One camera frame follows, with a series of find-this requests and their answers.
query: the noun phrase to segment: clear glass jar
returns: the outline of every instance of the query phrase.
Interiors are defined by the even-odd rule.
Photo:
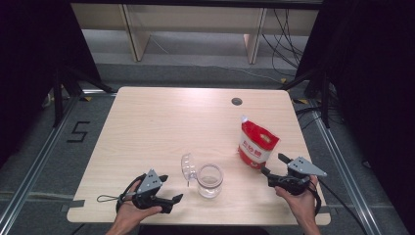
[[[216,164],[205,164],[197,174],[198,191],[205,198],[215,198],[222,190],[223,173]]]

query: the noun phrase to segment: table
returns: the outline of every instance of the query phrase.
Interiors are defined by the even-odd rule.
[[[242,105],[232,104],[233,98],[240,98]],[[115,201],[98,203],[97,197],[118,196],[132,179],[153,168],[158,175],[168,175],[158,197],[184,196],[171,214],[148,217],[145,224],[297,224],[266,177],[239,158],[242,115],[281,138],[267,163],[274,174],[287,172],[278,153],[309,159],[286,91],[122,87],[74,196],[75,201],[85,200],[84,207],[71,208],[68,220],[113,222]],[[216,198],[200,196],[197,182],[187,186],[180,165],[186,153],[194,156],[197,166],[212,163],[222,168],[223,188]],[[320,213],[316,221],[328,224],[330,215]]]

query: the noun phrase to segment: white desk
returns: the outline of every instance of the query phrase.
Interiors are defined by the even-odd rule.
[[[231,100],[240,98],[241,106]],[[171,199],[183,193],[171,214],[143,220],[151,224],[297,224],[287,203],[258,170],[245,165],[237,152],[241,115],[281,138],[267,167],[284,175],[286,166],[278,153],[309,159],[293,105],[286,91],[206,88],[119,89],[102,133],[85,170],[75,200],[84,207],[69,210],[72,222],[113,222],[115,201],[97,203],[100,195],[118,196],[136,176],[153,168],[167,174],[158,197]],[[192,153],[198,166],[219,165],[224,171],[222,192],[209,200],[187,187],[181,171],[183,154]],[[317,215],[328,224],[330,215]]]

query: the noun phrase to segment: red and white bag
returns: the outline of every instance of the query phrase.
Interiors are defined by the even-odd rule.
[[[256,125],[245,116],[242,117],[242,135],[238,152],[241,159],[250,167],[261,169],[266,165],[279,140],[265,128]]]

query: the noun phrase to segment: floor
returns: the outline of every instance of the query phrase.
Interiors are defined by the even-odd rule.
[[[273,58],[272,50],[263,38],[256,63],[249,65],[243,36],[239,34],[155,32],[139,63],[132,61],[125,32],[84,30],[84,35],[103,80],[114,87],[137,82],[141,82],[138,85],[152,84],[153,81],[146,78],[136,81],[132,74],[141,72],[142,76],[157,80],[160,73],[154,68],[173,68],[176,72],[189,72],[197,68],[213,75],[227,72],[233,76],[248,76],[250,78],[247,79],[263,80],[267,88],[273,88],[284,81],[281,78],[292,79],[285,74],[294,74],[296,70],[281,56]],[[266,38],[275,45],[278,37],[266,35]],[[301,51],[306,41],[307,37],[292,37],[292,43]],[[292,52],[285,49],[281,52],[292,64],[297,64]],[[88,84],[82,85],[89,91],[94,89]],[[298,111],[316,106],[318,102],[303,100],[305,86],[306,83],[290,91]],[[54,111],[52,106],[46,106],[28,132],[20,152],[1,168],[0,207],[4,212],[14,210],[1,234],[103,234],[109,228],[109,224],[81,225],[66,220],[68,206],[114,100],[114,96],[101,93],[91,96],[94,98],[90,102],[66,100],[71,115],[68,115],[66,125],[61,129],[52,128]],[[335,99],[331,105],[336,107]],[[83,119],[91,120],[88,125],[88,136],[91,138],[85,140],[88,144],[68,147],[67,140],[74,138],[72,124]],[[333,175],[325,183],[354,211],[367,231],[363,233],[336,197],[323,190],[332,215],[332,222],[321,227],[323,234],[408,234],[376,176],[362,164],[364,157],[353,142],[339,111],[330,110],[330,129],[324,127],[317,113],[299,116],[299,123],[313,162]],[[49,143],[50,147],[45,147],[45,143]],[[14,203],[14,199],[25,203],[19,205]],[[301,234],[295,226],[266,229],[270,234]]]

